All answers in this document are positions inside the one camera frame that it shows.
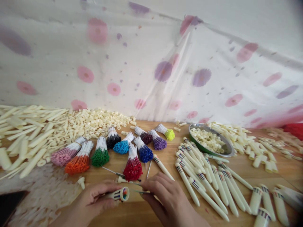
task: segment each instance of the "finger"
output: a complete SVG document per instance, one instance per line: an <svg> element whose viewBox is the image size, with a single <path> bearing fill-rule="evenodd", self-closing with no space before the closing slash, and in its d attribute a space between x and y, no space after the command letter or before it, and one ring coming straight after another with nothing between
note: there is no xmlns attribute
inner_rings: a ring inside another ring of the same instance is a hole
<svg viewBox="0 0 303 227"><path fill-rule="evenodd" d="M151 194L143 194L141 196L146 202L148 202L163 226L167 226L168 217L164 206Z"/></svg>

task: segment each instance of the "white fabric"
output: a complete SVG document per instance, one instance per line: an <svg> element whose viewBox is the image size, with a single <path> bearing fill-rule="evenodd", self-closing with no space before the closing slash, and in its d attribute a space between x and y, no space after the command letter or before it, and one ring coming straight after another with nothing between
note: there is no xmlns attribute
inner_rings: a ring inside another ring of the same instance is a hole
<svg viewBox="0 0 303 227"><path fill-rule="evenodd" d="M302 120L302 59L198 17L96 2L0 2L1 104L257 128Z"/></svg>

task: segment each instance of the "metal bowl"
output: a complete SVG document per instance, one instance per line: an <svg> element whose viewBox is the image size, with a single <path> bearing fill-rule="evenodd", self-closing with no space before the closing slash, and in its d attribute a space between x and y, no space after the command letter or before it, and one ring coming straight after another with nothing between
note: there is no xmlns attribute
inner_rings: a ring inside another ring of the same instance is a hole
<svg viewBox="0 0 303 227"><path fill-rule="evenodd" d="M224 146L222 146L222 149L224 149L224 153L215 153L215 152L212 152L211 150L205 148L204 146L202 146L193 136L192 136L192 133L191 133L191 129L192 128L199 128L201 130L205 130L207 132L211 132L213 134L216 134L217 136L219 136L221 138L221 140L225 143ZM204 124L199 124L199 123L194 123L194 124L191 124L188 128L189 130L189 137L191 139L191 141L193 141L196 146L202 151L202 152L206 152L208 154L212 154L212 155L215 155L215 156L222 156L222 157L232 157L234 154L235 154L235 150L233 148L233 146L229 143L229 141L224 137L222 136L220 133L218 133L217 131L215 131L214 129L204 125Z"/></svg>

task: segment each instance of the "purple flower print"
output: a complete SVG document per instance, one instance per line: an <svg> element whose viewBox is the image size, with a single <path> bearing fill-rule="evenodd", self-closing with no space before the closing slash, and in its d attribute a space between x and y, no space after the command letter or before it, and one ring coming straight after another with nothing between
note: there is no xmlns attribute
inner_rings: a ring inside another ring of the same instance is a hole
<svg viewBox="0 0 303 227"><path fill-rule="evenodd" d="M167 61L160 62L155 71L155 78L158 81L165 82L169 79L171 71L173 69L172 64Z"/></svg>
<svg viewBox="0 0 303 227"><path fill-rule="evenodd" d="M148 13L150 11L149 8L147 8L146 6L143 5L139 5L137 3L133 3L133 2L129 2L128 3L129 7L132 8L137 14L145 14Z"/></svg>
<svg viewBox="0 0 303 227"><path fill-rule="evenodd" d="M0 25L0 42L16 54L31 55L30 45L15 31Z"/></svg>
<svg viewBox="0 0 303 227"><path fill-rule="evenodd" d="M209 69L201 69L195 73L193 78L193 86L202 87L204 86L211 78L211 71Z"/></svg>

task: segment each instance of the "table surface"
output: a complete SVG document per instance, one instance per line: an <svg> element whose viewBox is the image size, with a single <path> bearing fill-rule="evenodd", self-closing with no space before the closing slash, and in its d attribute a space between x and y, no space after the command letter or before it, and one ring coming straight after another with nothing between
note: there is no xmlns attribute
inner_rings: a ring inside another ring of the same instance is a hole
<svg viewBox="0 0 303 227"><path fill-rule="evenodd" d="M170 129L173 129L176 125L173 123L164 123L164 126ZM152 122L152 121L137 121L137 125L142 128L145 131L151 130L155 128L158 125L158 122ZM126 128L122 128L121 130L117 130L119 135L121 135L121 131L134 131L130 129L130 125L128 125ZM159 159L162 161L162 163L165 165L165 167L168 169L170 174L173 176L173 178L180 183L183 191L185 192L187 198L189 199L190 203L194 207L194 209L207 220L207 222L212 226L239 226L239 227L250 227L254 225L255 216L249 215L248 213L245 213L241 211L238 207L239 217L235 217L232 212L228 209L228 217L230 222L224 221L217 213L216 211L200 196L200 194L196 193L199 201L200 201L200 207L197 207L193 200L191 199L179 173L177 172L175 168L175 152L177 151L178 146L180 143L183 143L183 137L189 138L189 132L188 132L188 125L181 127L181 131L175 132L175 138L173 141L167 141L167 148L162 151L155 151L153 149L153 143L149 144L149 148L152 149L153 153L158 155ZM159 135L162 138L165 138L163 134L159 133ZM264 133L262 130L252 130L252 134L254 136L266 136L270 138L266 133ZM3 146L8 146L9 144L6 142L6 140L3 140ZM104 165L104 167L109 168L115 172L123 173L123 170L125 168L128 154L120 155L118 153L115 153L113 150L109 151L110 154L110 161ZM234 170L236 173L238 173L242 178L244 178L248 183L250 183L252 186L257 186L258 184L262 183L266 185L269 190L273 189L273 187L276 184L284 185L288 188L301 191L303 192L303 166L302 162L297 160L289 160L284 158L280 153L274 154L276 160L277 160L277 167L279 170L278 174L275 173L267 173L265 171L265 166L260 165L259 168L254 168L252 166L252 161L248 159L247 155L240 155L238 154L237 157L229 158L230 163L228 163L228 167L230 167L232 170ZM142 181L146 179L146 174L148 170L148 165L145 167L144 164L142 164L143 168L143 175L140 177ZM149 173L149 177L155 175L157 172L161 171L158 165L152 161L151 163L151 169ZM91 166L91 168L82 174L76 174L73 176L70 176L70 179L74 182L76 182L79 178L79 176L85 177L85 184L91 184L91 183L99 183L106 179L113 179L115 180L117 176L103 168L95 168ZM237 185L239 186L241 192L243 193L246 201L250 202L250 197L252 195L252 191L247 189L244 185L239 183L237 180ZM134 184L123 184L124 186L128 186L130 189L136 189L141 190L141 188ZM297 220L298 213L295 212L294 209L292 209L288 204L285 203L285 207L288 214L288 219L291 223L291 226L293 226ZM101 214L100 216L96 217L90 224L90 226L116 226L116 227L126 227L126 226L142 226L145 227L148 226L160 226L160 221L141 196L138 193L131 193L130 198L127 202L120 204L119 207L106 211L105 213ZM276 222L271 222L269 224L270 227L273 226L283 226L278 220Z"/></svg>

